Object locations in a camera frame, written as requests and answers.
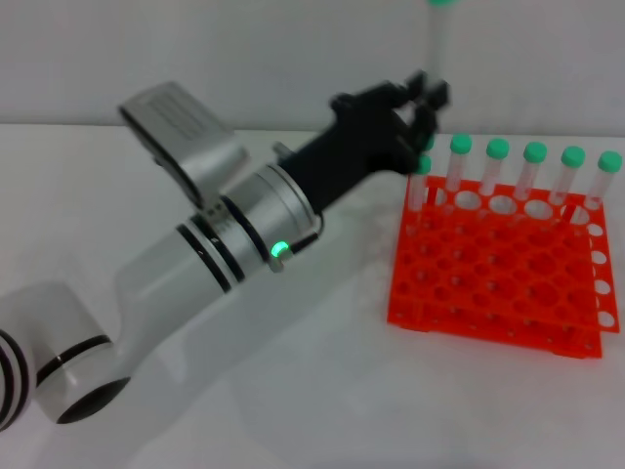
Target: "white robotic arm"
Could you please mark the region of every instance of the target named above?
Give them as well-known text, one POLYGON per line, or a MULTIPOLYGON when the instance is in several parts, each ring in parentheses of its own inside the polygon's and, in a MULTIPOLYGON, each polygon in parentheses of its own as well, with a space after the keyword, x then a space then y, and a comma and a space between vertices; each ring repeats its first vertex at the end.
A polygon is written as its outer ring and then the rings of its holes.
POLYGON ((45 311, 29 306, 0 319, 0 431, 33 395, 58 423, 106 406, 168 335, 268 264, 318 238, 322 211, 369 174, 413 172, 447 104, 446 84, 424 90, 383 83, 332 102, 336 122, 294 152, 282 152, 225 195, 219 188, 246 159, 245 149, 199 101, 175 83, 152 88, 121 108, 128 126, 179 183, 197 213, 115 277, 122 331, 113 344, 77 300, 45 311), (395 109, 413 103, 404 123, 395 109))

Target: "green led light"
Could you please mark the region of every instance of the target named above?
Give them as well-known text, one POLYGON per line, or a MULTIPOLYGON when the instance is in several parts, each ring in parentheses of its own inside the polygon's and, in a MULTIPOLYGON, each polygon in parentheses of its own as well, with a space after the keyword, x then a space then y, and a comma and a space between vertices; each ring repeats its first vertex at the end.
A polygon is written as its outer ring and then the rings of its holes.
POLYGON ((278 241, 276 244, 273 245, 273 248, 271 249, 271 255, 273 257, 277 257, 280 255, 282 251, 288 248, 289 248, 289 245, 286 242, 278 241))

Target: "white wall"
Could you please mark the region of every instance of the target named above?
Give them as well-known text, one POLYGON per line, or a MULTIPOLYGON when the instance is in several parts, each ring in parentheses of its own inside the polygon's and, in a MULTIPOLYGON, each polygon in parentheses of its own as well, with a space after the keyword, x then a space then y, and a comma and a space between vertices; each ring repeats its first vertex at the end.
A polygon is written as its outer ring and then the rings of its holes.
MULTIPOLYGON (((318 128, 328 98, 423 64, 425 0, 0 0, 0 120, 108 123, 177 79, 238 127, 318 128)), ((444 129, 622 135, 625 2, 463 0, 444 129)))

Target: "white table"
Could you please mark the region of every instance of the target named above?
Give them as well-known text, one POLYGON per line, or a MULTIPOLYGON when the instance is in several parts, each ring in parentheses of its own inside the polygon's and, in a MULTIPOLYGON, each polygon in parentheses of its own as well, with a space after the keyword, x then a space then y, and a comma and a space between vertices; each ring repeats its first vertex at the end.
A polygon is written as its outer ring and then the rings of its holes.
MULTIPOLYGON (((312 134, 241 132, 254 155, 312 134)), ((478 177, 488 137, 477 137, 478 177)), ((511 138, 504 179, 527 137, 511 138)), ((588 163, 625 139, 544 138, 555 177, 565 145, 588 163)), ((445 167, 448 137, 432 152, 445 167)), ((191 209, 125 130, 0 126, 0 294, 62 279, 114 337, 114 272, 191 209)), ((577 361, 385 322, 405 180, 379 175, 327 212, 317 246, 269 269, 173 335, 124 393, 83 422, 55 426, 37 405, 0 435, 11 469, 622 468, 625 340, 577 361), (264 296, 266 307, 258 298, 264 296)), ((608 201, 616 281, 625 293, 625 206, 608 201)))

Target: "clear plastic tube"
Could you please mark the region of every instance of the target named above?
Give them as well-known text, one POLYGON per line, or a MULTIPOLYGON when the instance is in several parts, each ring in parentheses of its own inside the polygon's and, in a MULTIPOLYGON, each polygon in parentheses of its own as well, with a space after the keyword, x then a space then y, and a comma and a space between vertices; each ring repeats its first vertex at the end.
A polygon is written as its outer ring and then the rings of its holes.
POLYGON ((562 152, 562 169, 549 193, 549 203, 562 205, 570 192, 577 170, 584 164, 586 153, 580 147, 568 147, 562 152))
POLYGON ((451 155, 449 156, 449 166, 447 167, 445 180, 446 191, 457 192, 460 189, 460 181, 465 172, 465 160, 472 146, 473 141, 470 135, 456 134, 451 138, 449 145, 451 155))
POLYGON ((534 187, 536 175, 540 169, 540 164, 546 157, 547 147, 545 147, 544 144, 541 144, 540 142, 531 142, 527 144, 525 151, 523 152, 525 163, 523 164, 523 169, 513 194, 513 197, 516 200, 526 201, 529 199, 531 190, 534 187))
POLYGON ((428 20, 428 49, 426 53, 425 70, 427 83, 433 84, 440 80, 442 64, 444 62, 447 38, 449 37, 450 8, 441 5, 429 7, 428 20))
POLYGON ((426 200, 426 183, 431 170, 432 160, 423 154, 419 160, 419 168, 410 175, 408 180, 408 209, 412 212, 420 212, 423 207, 426 200))
POLYGON ((562 171, 556 180, 556 184, 549 193, 549 203, 552 205, 562 205, 564 203, 576 174, 577 168, 562 166, 562 171))
POLYGON ((410 192, 408 194, 408 208, 412 212, 420 212, 426 199, 427 174, 411 174, 408 184, 410 192))
POLYGON ((456 192, 460 189, 460 181, 465 172, 464 154, 451 153, 449 157, 449 166, 447 167, 447 179, 445 180, 445 189, 449 192, 456 192))
POLYGON ((605 151, 602 154, 599 158, 599 170, 584 199, 586 208, 597 210, 601 206, 614 174, 620 171, 622 164, 623 159, 616 151, 605 151))
POLYGON ((502 163, 503 160, 501 159, 488 158, 486 160, 484 175, 481 178, 481 185, 479 186, 479 193, 481 195, 492 195, 492 193, 495 192, 495 185, 499 179, 502 163))
POLYGON ((507 140, 493 139, 488 142, 486 147, 486 156, 488 158, 486 159, 486 167, 484 168, 481 185, 479 186, 481 195, 489 196, 495 192, 495 186, 501 173, 501 165, 509 152, 510 144, 507 140))
POLYGON ((586 208, 597 210, 601 206, 612 179, 614 179, 614 173, 606 173, 601 169, 597 171, 593 185, 590 187, 584 199, 584 206, 586 208))
POLYGON ((516 200, 525 201, 529 199, 529 194, 534 187, 534 181, 536 180, 539 169, 540 163, 530 163, 526 161, 523 164, 523 169, 513 195, 516 200))

